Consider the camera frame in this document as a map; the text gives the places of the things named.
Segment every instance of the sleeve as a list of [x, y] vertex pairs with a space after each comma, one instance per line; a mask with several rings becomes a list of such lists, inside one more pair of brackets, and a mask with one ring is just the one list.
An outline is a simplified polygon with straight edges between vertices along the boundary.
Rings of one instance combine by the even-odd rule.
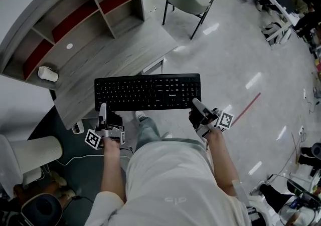
[[112, 192], [97, 194], [85, 226], [101, 226], [116, 210], [122, 208], [124, 202]]

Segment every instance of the white t-shirt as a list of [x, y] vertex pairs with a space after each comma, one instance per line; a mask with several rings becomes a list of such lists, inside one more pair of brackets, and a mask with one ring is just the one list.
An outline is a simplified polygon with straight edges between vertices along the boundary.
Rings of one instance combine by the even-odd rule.
[[97, 194], [85, 226], [250, 226], [246, 207], [216, 184], [208, 161], [184, 142], [140, 148], [126, 172], [127, 202]]
[[314, 218], [314, 211], [307, 207], [301, 207], [299, 210], [292, 209], [290, 207], [291, 203], [297, 199], [297, 197], [291, 197], [286, 205], [280, 210], [280, 216], [283, 223], [286, 223], [296, 212], [299, 212], [299, 216], [294, 222], [294, 226], [307, 226], [311, 222], [316, 222], [316, 217]]

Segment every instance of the person's left hand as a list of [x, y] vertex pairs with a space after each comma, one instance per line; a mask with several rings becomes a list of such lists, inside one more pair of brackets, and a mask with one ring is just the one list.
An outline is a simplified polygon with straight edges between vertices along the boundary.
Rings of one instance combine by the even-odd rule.
[[119, 155], [119, 141], [112, 140], [109, 137], [102, 139], [104, 143], [104, 153], [108, 155]]

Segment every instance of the red shelf panel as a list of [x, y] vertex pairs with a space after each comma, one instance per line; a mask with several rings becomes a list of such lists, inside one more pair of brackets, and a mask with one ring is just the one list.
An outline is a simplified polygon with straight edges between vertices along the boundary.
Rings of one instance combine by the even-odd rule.
[[43, 40], [35, 50], [30, 54], [28, 59], [23, 65], [25, 80], [32, 73], [39, 61], [47, 54], [47, 52], [53, 47], [47, 40]]
[[130, 0], [103, 0], [99, 5], [104, 14], [107, 14], [128, 1]]
[[90, 0], [72, 12], [52, 30], [55, 43], [62, 39], [70, 30], [82, 22], [86, 17], [97, 10], [98, 7], [95, 1]]

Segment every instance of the gray tile floor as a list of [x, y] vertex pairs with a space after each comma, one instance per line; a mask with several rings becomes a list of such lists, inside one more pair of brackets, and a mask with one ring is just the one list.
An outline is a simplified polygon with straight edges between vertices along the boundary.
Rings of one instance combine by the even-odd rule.
[[[156, 11], [150, 15], [160, 24], [166, 0], [153, 0]], [[308, 46], [296, 34], [281, 47], [271, 48], [261, 33], [261, 26], [274, 21], [266, 12], [259, 12], [252, 1], [214, 0], [211, 10], [191, 41], [198, 18], [182, 11], [168, 10], [166, 31], [179, 48], [166, 56], [164, 73], [200, 73], [202, 101], [209, 107], [239, 115], [261, 93], [260, 97], [224, 136], [246, 191], [250, 191], [266, 175], [278, 173], [291, 156], [301, 125], [307, 133], [303, 146], [320, 139], [320, 107], [308, 113], [312, 93], [313, 57]], [[208, 35], [207, 28], [218, 25]], [[247, 83], [260, 73], [250, 87]], [[188, 121], [188, 110], [147, 111], [161, 134], [171, 131], [175, 137], [197, 138]], [[122, 113], [127, 126], [127, 145], [136, 142], [136, 127], [130, 113]], [[262, 165], [252, 174], [249, 171]], [[297, 171], [295, 155], [281, 173]], [[298, 173], [309, 174], [310, 167], [300, 166]], [[273, 185], [285, 190], [285, 181], [278, 178]]]

